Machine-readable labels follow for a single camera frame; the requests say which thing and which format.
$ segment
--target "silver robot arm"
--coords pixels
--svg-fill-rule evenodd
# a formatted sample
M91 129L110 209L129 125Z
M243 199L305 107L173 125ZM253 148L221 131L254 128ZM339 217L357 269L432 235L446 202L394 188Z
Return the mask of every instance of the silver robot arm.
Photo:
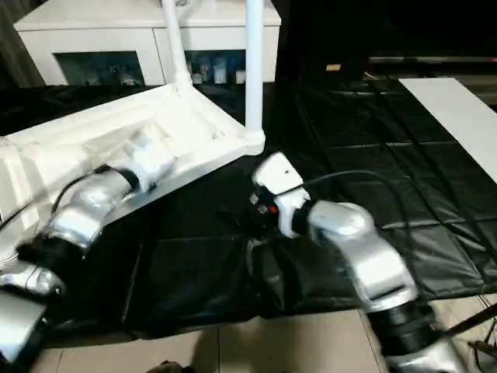
M50 330L52 302L70 286L109 216L172 168L176 159L164 139L156 127L137 131L116 158L74 186L70 201L0 272L0 372L30 369Z
M303 188L277 196L302 184L281 153L258 168L253 182L259 192L252 196L252 203L258 204L261 212L277 215L278 227L285 236L304 235L341 254L358 306L367 314L392 371L468 372L454 345L436 324L433 311L419 298L404 260L378 235L373 218L364 208L311 201Z

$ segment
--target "items in cabinet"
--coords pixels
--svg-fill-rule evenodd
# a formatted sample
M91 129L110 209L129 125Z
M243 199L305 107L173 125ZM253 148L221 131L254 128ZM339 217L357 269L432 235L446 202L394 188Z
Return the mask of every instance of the items in cabinet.
M245 51L186 51L193 84L244 84Z
M54 54L71 85L144 85L135 51Z

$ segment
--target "white plastic part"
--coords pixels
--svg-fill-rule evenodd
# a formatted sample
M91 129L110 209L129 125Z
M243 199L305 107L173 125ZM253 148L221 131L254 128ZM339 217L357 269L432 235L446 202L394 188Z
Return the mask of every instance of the white plastic part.
M254 184L266 187L273 194L282 193L303 183L301 176L283 153L275 153L264 161L254 172L252 181ZM274 201L280 211L278 228L283 235L291 239L298 236L292 229L294 212L310 199L309 193L304 188L275 198Z
M247 0L245 128L248 136L262 132L262 32L264 0Z
M185 51L181 41L178 19L176 18L175 0L162 0L162 10L168 29L169 45L171 46L172 61L174 63L174 83L176 85L191 85L192 79L186 66Z
M117 220L167 193L232 162L264 149L262 131L262 0L247 1L247 126L244 127L198 92L191 84L185 62L174 0L162 0L174 56L175 81L156 89L73 113L5 137L13 148L58 146L88 149L91 164L120 145L123 133L152 124L160 127L176 160L168 175L149 195L129 198L109 221ZM50 178L62 170L50 167ZM30 185L32 193L44 185Z

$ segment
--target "black padded mat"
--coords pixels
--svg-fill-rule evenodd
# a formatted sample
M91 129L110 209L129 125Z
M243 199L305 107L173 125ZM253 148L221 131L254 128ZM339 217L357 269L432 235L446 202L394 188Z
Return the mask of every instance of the black padded mat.
M202 90L243 122L243 91ZM134 92L0 92L0 131L8 134ZM346 169L369 169L390 179L406 204L414 251L405 245L391 195L377 181L351 177L309 191L315 199L368 209L427 298L497 291L497 186L400 83L278 82L266 87L264 103L262 155L243 157L108 227L72 292L71 321L62 330L107 331L111 325L156 337L255 315L353 307L336 253L278 235L247 252L250 236L236 217L252 192L252 172L275 151L284 152L305 180Z

